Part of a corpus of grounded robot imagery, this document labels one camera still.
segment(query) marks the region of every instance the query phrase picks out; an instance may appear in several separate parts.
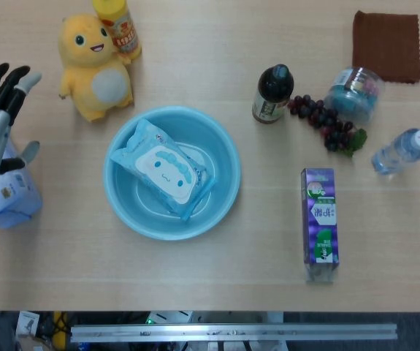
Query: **metal rail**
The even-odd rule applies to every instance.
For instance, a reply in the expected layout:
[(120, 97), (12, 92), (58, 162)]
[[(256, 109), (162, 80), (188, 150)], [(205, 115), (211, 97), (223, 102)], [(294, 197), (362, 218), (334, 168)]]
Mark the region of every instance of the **metal rail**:
[(71, 342), (392, 340), (396, 324), (81, 325)]

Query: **purple milk carton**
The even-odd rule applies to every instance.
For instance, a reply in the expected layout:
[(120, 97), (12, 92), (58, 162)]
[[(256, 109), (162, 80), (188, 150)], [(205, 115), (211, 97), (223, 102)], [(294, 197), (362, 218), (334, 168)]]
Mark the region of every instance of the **purple milk carton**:
[(331, 282), (333, 270), (340, 264), (333, 169), (305, 168), (301, 173), (301, 191), (308, 280)]

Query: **dark glass bottle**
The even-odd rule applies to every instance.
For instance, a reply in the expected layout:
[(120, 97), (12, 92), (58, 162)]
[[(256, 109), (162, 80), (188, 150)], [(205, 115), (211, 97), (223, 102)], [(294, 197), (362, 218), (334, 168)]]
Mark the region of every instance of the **dark glass bottle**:
[(261, 75), (252, 105), (253, 117), (262, 123), (273, 123), (284, 116), (294, 89), (294, 79), (284, 64), (270, 67)]

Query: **bottle label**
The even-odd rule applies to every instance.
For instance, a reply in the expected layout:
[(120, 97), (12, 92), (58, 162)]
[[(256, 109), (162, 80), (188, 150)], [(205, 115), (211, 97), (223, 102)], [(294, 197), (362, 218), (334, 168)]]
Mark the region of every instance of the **bottle label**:
[(135, 31), (134, 23), (130, 13), (117, 19), (115, 22), (110, 20), (102, 21), (112, 37), (112, 42), (122, 53), (131, 53), (138, 46), (138, 36)]
[(286, 101), (269, 102), (257, 90), (255, 99), (253, 99), (252, 113), (262, 121), (276, 121), (284, 116), (286, 110)]
[(335, 78), (333, 81), (333, 86), (344, 86), (348, 81), (351, 73), (353, 72), (352, 68), (344, 69), (340, 72), (340, 74)]
[(332, 231), (330, 229), (323, 229), (317, 233), (313, 253), (317, 263), (333, 263)]

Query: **plastic bottle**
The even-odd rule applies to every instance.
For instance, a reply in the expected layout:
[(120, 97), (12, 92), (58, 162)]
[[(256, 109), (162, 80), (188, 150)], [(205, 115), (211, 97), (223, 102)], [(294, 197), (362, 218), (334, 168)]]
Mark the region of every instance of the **plastic bottle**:
[(135, 59), (142, 52), (126, 0), (92, 0), (99, 19), (105, 24), (120, 52)]
[(420, 160), (420, 129), (412, 128), (378, 151), (372, 157), (372, 165), (380, 174), (391, 174), (402, 171), (418, 160)]
[(261, 75), (252, 105), (253, 117), (262, 123), (273, 123), (284, 116), (294, 89), (294, 79), (284, 64), (270, 67)]

